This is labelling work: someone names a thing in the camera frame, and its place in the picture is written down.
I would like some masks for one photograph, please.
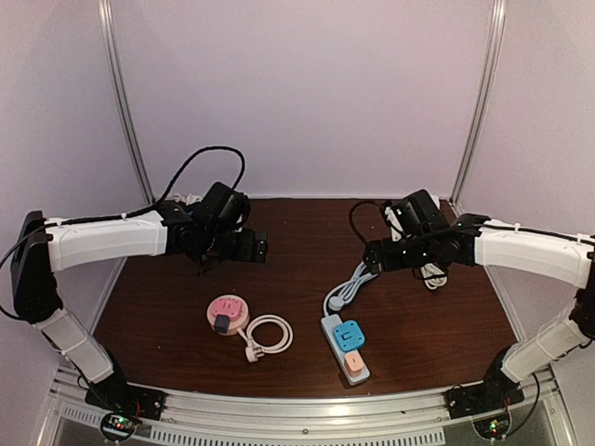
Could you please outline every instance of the pink plug adapter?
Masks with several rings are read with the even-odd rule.
[[[237,295],[221,295],[208,306],[206,318],[220,335],[235,335],[250,322],[248,304]]]

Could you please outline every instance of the metal frame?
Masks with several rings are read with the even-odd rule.
[[[490,22],[490,31],[488,33],[487,48],[485,49],[485,60],[483,62],[482,80],[480,89],[471,119],[471,127],[465,145],[463,159],[456,175],[455,188],[451,202],[457,205],[461,198],[461,193],[465,186],[465,181],[469,175],[469,169],[473,156],[477,149],[477,143],[482,131],[483,121],[487,111],[488,99],[492,91],[492,85],[496,77],[496,68],[500,57],[502,47],[502,38],[504,35],[504,25],[506,22],[506,0],[494,0],[492,8],[492,19]]]
[[[142,197],[145,203],[149,204],[153,202],[154,196],[152,193],[151,182],[149,181],[149,175],[147,174],[147,168],[142,160],[137,132],[134,128],[132,114],[130,113],[130,104],[128,103],[128,97],[126,95],[122,66],[120,65],[120,58],[118,56],[115,29],[113,28],[111,0],[99,0],[99,21],[101,23],[103,39],[105,40],[105,48],[107,50],[108,63],[112,75],[113,91],[115,94],[118,114],[120,115],[120,121],[122,122],[122,129],[126,138],[126,145],[128,146],[132,165],[137,175],[137,180],[139,181]]]
[[[556,444],[575,446],[551,370],[544,369],[537,376]],[[76,377],[73,368],[59,368],[37,428],[37,445],[54,444],[64,419],[99,425],[105,411],[84,403],[85,391],[77,386]],[[469,422],[469,418],[449,419],[442,395],[448,388],[328,399],[237,398],[162,389],[166,397],[161,421],[145,421],[135,438],[153,444],[191,446],[201,444],[200,439],[203,445],[390,446],[408,444],[407,439],[417,437],[426,439],[418,444],[434,446],[444,444],[444,427]],[[524,383],[523,391],[526,399],[519,406],[533,404],[533,379]]]

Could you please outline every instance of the ventilation grille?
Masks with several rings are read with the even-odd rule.
[[[209,439],[204,435],[190,432],[176,432],[174,430],[152,427],[151,442],[165,446],[441,446],[446,444],[441,427],[427,429],[416,433],[391,436],[389,439],[372,441],[342,441],[338,442],[306,442],[306,441],[229,441],[226,439]]]
[[[99,421],[101,421],[100,415],[98,415],[96,412],[88,411],[87,409],[83,409],[78,406],[72,406],[70,404],[64,406],[62,416],[64,418],[68,418],[69,420],[73,420],[92,427],[98,427]]]

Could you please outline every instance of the pink round socket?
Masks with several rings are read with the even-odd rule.
[[[239,329],[244,329],[250,322],[248,304],[238,295],[220,295],[209,304],[206,318],[213,330],[215,330],[215,319],[219,315],[230,318],[227,333],[219,333],[224,336],[236,335]]]

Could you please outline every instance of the white plug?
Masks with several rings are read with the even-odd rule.
[[[248,362],[257,362],[258,358],[262,358],[264,356],[262,348],[255,346],[252,342],[248,344],[248,347],[246,347],[244,351]]]
[[[345,307],[345,301],[343,300],[343,297],[334,295],[328,299],[328,307],[333,311],[339,312],[343,309],[343,307]]]

